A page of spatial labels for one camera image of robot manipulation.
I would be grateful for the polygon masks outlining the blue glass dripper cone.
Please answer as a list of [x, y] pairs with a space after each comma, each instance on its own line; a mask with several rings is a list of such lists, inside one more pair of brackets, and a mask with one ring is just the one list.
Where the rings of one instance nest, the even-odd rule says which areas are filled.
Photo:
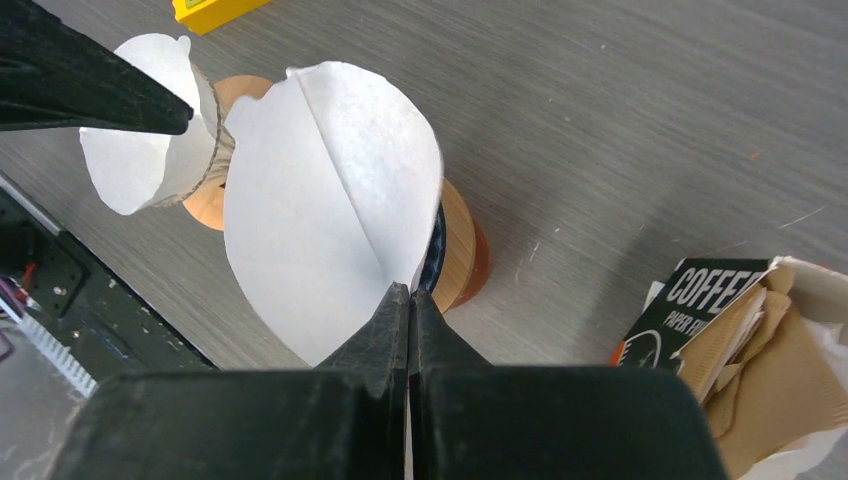
[[430, 294], [435, 291], [445, 262], [447, 228], [442, 206], [437, 211], [434, 229], [424, 258], [418, 289]]

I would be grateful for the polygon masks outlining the yellow green toy brick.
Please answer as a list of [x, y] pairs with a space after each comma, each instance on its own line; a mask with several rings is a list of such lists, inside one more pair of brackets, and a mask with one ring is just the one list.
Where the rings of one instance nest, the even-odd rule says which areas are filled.
[[172, 0], [175, 20], [198, 35], [205, 35], [270, 0]]

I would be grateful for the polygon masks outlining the amber glass carafe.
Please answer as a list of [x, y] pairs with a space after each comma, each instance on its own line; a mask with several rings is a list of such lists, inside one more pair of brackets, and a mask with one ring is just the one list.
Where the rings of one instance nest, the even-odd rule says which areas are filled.
[[447, 290], [446, 312], [469, 302], [484, 287], [490, 274], [490, 249], [477, 221], [472, 222], [473, 236], [448, 229], [445, 264], [437, 288]]

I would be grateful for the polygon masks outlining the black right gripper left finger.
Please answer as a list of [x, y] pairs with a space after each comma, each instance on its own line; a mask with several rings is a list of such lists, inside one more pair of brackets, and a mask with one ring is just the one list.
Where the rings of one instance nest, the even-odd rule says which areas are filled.
[[308, 370], [124, 374], [86, 403], [54, 479], [401, 479], [410, 293]]

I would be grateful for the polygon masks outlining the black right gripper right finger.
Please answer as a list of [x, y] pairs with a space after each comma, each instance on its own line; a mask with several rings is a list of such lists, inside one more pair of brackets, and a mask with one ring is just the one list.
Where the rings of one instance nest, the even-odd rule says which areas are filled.
[[662, 370], [495, 366], [424, 291], [410, 302], [417, 479], [723, 479], [689, 388]]

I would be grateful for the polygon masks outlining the white paper coffee filter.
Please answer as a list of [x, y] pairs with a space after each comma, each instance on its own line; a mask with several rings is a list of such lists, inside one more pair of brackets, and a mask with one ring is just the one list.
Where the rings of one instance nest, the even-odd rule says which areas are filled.
[[[191, 120], [199, 98], [190, 52], [189, 37], [162, 33], [133, 37], [114, 50], [184, 100], [193, 109]], [[86, 166], [103, 203], [121, 215], [158, 206], [164, 197], [160, 185], [173, 136], [178, 135], [82, 128], [79, 137]]]

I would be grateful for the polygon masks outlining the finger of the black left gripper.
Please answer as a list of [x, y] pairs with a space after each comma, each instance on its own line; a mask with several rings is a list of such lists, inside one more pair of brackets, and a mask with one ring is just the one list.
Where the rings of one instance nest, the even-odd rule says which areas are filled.
[[1, 128], [179, 135], [192, 107], [33, 1], [1, 4]]

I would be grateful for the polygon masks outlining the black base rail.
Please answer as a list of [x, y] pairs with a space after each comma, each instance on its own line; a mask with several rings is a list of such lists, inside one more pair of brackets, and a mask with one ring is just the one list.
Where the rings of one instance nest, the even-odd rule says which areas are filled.
[[1, 309], [80, 394], [214, 364], [77, 237], [1, 179]]

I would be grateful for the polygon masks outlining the large wooden ring holder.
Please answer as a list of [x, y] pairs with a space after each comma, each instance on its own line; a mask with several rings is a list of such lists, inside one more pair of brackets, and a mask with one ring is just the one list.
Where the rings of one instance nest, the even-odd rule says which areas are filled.
[[[228, 110], [243, 96], [260, 99], [270, 89], [272, 81], [254, 75], [236, 75], [220, 80], [214, 89], [222, 106]], [[224, 200], [226, 178], [201, 186], [183, 202], [184, 209], [201, 225], [215, 231], [224, 229]]]

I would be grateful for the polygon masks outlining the small wooden ring holder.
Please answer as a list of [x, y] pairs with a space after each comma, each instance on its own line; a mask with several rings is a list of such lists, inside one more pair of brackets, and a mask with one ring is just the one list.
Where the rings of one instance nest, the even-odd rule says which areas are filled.
[[450, 310], [466, 289], [473, 272], [476, 235], [471, 211], [463, 196], [443, 180], [441, 206], [445, 219], [444, 263], [432, 292], [441, 313]]

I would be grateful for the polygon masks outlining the clear glass dripper cone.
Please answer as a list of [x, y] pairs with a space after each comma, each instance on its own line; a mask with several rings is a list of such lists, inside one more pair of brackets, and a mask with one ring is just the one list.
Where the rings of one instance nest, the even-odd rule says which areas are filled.
[[225, 125], [230, 106], [209, 78], [189, 63], [198, 91], [198, 104], [187, 131], [170, 140], [160, 185], [158, 206], [181, 202], [202, 186], [222, 183], [228, 173], [235, 140]]

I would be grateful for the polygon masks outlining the orange coffee filter box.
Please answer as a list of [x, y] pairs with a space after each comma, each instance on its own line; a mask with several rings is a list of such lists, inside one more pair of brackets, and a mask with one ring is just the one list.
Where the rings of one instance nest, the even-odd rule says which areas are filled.
[[610, 362], [686, 383], [730, 477], [794, 479], [847, 434], [847, 277], [791, 256], [683, 259]]

